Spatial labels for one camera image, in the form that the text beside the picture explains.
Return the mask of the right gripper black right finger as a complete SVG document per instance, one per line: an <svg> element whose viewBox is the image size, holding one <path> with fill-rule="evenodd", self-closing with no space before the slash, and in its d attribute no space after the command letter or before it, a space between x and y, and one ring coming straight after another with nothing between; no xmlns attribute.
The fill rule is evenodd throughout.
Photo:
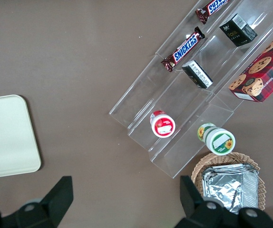
<svg viewBox="0 0 273 228"><path fill-rule="evenodd" d="M180 201L185 217L176 228L273 228L272 218L260 209L242 208L234 214L205 201L189 176L180 177Z"/></svg>

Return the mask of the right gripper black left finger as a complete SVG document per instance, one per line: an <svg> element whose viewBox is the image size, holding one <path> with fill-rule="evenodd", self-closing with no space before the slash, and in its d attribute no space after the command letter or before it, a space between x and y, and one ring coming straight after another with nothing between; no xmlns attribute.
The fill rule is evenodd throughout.
<svg viewBox="0 0 273 228"><path fill-rule="evenodd" d="M5 217L0 228L56 228L73 202L71 176L63 176L40 202L30 202Z"/></svg>

